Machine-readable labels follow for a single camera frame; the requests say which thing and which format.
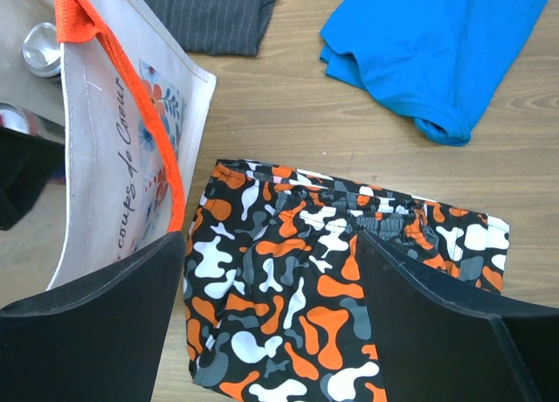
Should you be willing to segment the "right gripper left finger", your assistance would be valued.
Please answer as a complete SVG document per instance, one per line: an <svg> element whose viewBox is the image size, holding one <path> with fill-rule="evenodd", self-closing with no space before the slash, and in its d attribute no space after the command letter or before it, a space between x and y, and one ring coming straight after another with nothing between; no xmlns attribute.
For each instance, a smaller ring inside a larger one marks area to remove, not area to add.
<svg viewBox="0 0 559 402"><path fill-rule="evenodd" d="M3 401L149 401L185 244L123 260L1 310Z"/></svg>

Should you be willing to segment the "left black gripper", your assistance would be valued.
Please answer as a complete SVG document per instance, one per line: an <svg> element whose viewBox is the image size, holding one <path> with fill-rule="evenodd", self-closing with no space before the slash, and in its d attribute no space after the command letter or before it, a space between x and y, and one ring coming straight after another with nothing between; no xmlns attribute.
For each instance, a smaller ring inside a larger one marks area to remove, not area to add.
<svg viewBox="0 0 559 402"><path fill-rule="evenodd" d="M1 128L1 230L8 231L34 206L62 167L65 146Z"/></svg>

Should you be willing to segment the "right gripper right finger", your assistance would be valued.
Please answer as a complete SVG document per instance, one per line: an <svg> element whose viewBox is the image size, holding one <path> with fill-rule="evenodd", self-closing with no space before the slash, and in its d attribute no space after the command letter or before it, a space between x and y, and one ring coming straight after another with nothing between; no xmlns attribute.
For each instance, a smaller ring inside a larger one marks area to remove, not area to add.
<svg viewBox="0 0 559 402"><path fill-rule="evenodd" d="M558 310L492 294L369 232L356 260L390 401L556 401Z"/></svg>

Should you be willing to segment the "silver top can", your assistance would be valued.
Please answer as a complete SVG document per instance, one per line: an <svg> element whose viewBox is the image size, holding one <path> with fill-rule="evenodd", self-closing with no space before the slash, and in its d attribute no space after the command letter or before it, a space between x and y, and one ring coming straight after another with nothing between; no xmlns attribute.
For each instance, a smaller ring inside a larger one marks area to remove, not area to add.
<svg viewBox="0 0 559 402"><path fill-rule="evenodd" d="M43 22L31 28L22 44L24 63L28 70L43 79L61 74L61 51L54 24Z"/></svg>

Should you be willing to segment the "beige canvas tote bag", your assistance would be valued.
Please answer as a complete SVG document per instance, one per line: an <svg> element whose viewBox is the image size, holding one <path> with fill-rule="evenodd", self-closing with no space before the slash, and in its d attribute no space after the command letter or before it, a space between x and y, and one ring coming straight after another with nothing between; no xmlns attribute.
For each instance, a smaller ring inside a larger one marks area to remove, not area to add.
<svg viewBox="0 0 559 402"><path fill-rule="evenodd" d="M62 286L179 230L216 77L144 0L54 0L61 74L24 63L5 18L1 128L65 146L33 208L1 230L1 302Z"/></svg>

